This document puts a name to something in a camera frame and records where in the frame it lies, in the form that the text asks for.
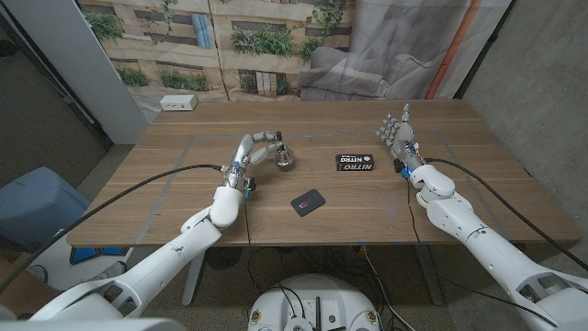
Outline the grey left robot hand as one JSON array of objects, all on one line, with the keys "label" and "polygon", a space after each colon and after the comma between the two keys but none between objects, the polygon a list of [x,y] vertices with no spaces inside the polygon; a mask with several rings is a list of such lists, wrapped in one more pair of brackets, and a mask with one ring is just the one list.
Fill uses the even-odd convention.
[{"label": "grey left robot hand", "polygon": [[[256,152],[252,152],[256,143],[267,143]],[[288,147],[282,141],[280,131],[272,133],[271,131],[261,131],[258,133],[250,133],[244,135],[239,145],[237,146],[231,160],[231,166],[236,170],[245,171],[248,165],[260,164],[265,161],[270,155],[283,154],[288,150]]]}]

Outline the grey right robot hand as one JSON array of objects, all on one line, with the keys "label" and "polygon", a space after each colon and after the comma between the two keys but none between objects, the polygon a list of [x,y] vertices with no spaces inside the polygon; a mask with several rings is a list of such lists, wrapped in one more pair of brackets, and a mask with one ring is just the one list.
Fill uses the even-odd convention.
[{"label": "grey right robot hand", "polygon": [[406,172],[412,172],[424,164],[424,161],[417,155],[410,115],[411,105],[407,103],[403,107],[399,120],[389,114],[382,121],[382,126],[376,131],[376,135],[389,147],[393,159],[401,162]]}]

